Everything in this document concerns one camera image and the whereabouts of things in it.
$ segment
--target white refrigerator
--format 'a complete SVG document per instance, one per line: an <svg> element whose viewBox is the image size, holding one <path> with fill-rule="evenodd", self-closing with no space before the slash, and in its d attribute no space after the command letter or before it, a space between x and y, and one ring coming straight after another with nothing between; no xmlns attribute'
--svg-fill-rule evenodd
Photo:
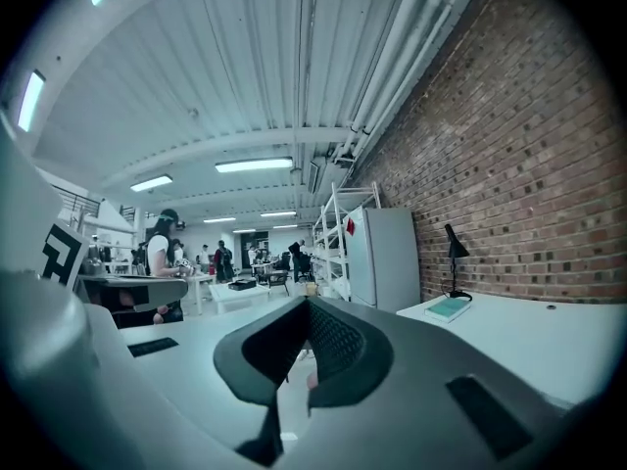
<svg viewBox="0 0 627 470"><path fill-rule="evenodd" d="M349 233L349 219L354 223ZM418 249L407 209L358 208L344 223L351 302L396 312L420 304Z"/></svg>

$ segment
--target white t-shirt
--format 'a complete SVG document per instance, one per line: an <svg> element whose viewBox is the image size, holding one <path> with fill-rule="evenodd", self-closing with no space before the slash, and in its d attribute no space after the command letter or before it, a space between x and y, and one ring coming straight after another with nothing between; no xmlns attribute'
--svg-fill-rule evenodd
<svg viewBox="0 0 627 470"><path fill-rule="evenodd" d="M168 261L168 239L163 235L155 235L148 243L148 249L146 249L146 260L148 261L148 267L150 273L154 277L155 273L153 266L155 265L155 256L159 251L164 251L166 256L166 266L169 266Z"/></svg>

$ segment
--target black box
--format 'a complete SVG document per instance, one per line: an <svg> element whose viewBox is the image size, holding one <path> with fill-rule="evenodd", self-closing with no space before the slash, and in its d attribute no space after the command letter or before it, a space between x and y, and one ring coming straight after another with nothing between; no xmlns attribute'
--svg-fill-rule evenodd
<svg viewBox="0 0 627 470"><path fill-rule="evenodd" d="M233 291L244 291L245 289L253 289L256 285L256 280L236 280L228 284L228 288Z"/></svg>

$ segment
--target black desk lamp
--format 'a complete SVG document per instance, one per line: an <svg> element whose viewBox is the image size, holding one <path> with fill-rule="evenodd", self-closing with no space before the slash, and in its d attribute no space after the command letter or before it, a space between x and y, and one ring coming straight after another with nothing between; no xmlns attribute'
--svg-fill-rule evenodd
<svg viewBox="0 0 627 470"><path fill-rule="evenodd" d="M472 296L470 296L468 293L465 293L464 291L458 291L456 289L457 271L455 260L456 258L466 258L467 256L470 256L470 254L458 240L458 237L456 237L455 232L453 231L453 228L450 224L445 224L444 229L447 230L447 235L449 236L449 241L451 242L451 245L449 246L449 258L451 258L451 272L453 273L453 289L451 290L449 297L469 298L469 301L472 301Z"/></svg>

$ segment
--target black logo sign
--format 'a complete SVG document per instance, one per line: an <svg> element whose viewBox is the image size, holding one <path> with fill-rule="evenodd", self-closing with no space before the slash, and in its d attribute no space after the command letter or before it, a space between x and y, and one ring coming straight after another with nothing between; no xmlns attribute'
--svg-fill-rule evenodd
<svg viewBox="0 0 627 470"><path fill-rule="evenodd" d="M51 236L58 241L54 242L55 245L63 244L63 246L68 248L63 264L59 264L59 257L62 253L59 252L57 247L49 243ZM81 243L73 238L72 235L69 235L59 226L53 224L52 228L50 228L50 233L48 233L46 237L46 245L43 247L43 254L48 257L48 260L46 261L46 266L41 276L44 278L52 278L53 275L58 275L59 283L68 285L76 256L78 256L80 252L80 247Z"/></svg>

